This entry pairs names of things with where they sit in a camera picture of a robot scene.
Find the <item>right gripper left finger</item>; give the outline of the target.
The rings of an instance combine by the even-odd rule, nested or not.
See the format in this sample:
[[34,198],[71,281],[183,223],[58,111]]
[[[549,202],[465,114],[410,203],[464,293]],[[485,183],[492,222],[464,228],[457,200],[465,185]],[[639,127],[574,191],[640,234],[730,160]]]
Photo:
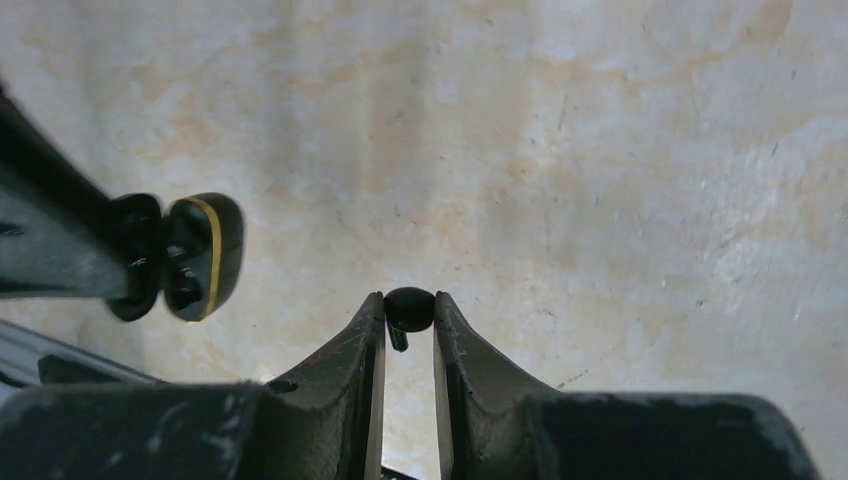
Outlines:
[[376,479],[383,297],[262,383],[1,385],[5,479]]

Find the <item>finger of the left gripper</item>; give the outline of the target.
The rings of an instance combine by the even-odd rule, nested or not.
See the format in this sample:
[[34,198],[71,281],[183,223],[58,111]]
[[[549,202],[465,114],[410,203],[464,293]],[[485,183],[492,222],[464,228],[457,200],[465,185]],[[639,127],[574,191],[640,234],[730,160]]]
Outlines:
[[1,296],[117,299],[132,288],[108,197],[1,97]]

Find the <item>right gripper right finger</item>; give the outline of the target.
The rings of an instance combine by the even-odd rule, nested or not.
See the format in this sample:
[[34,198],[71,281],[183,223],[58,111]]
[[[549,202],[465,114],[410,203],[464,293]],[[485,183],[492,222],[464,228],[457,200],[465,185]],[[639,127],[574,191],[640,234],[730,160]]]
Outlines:
[[795,427],[751,395],[561,392],[479,335],[452,297],[434,306],[446,479],[816,479]]

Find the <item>black earbud charging case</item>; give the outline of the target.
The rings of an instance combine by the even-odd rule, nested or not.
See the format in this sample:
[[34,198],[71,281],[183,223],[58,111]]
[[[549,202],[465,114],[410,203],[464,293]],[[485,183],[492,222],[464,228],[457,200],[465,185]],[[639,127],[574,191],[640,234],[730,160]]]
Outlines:
[[243,212],[233,198],[205,192],[163,210],[149,194],[125,195],[110,202],[106,226],[128,255],[129,295],[106,301],[118,319],[136,321],[163,298],[175,317],[200,322],[233,294],[245,241]]

